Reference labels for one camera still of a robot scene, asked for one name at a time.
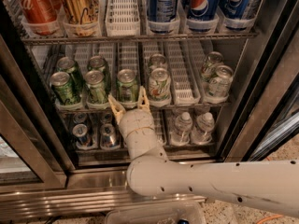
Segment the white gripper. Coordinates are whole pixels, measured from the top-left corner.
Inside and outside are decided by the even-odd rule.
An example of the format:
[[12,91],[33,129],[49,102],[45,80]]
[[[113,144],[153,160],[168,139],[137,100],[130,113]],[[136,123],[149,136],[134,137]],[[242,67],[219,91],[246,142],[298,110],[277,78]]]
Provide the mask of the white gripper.
[[150,113],[150,101],[146,94],[146,89],[139,88],[137,108],[126,112],[125,108],[110,94],[108,96],[110,108],[124,139],[132,135],[155,134],[154,119]]

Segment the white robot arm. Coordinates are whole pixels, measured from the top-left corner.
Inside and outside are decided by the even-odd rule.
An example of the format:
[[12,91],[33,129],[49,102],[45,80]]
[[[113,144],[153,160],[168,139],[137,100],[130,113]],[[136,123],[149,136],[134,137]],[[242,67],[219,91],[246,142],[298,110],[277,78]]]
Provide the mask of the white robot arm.
[[108,101],[128,147],[126,179],[142,196],[193,194],[289,217],[299,217],[298,161],[180,164],[158,143],[150,102],[139,90],[137,108]]

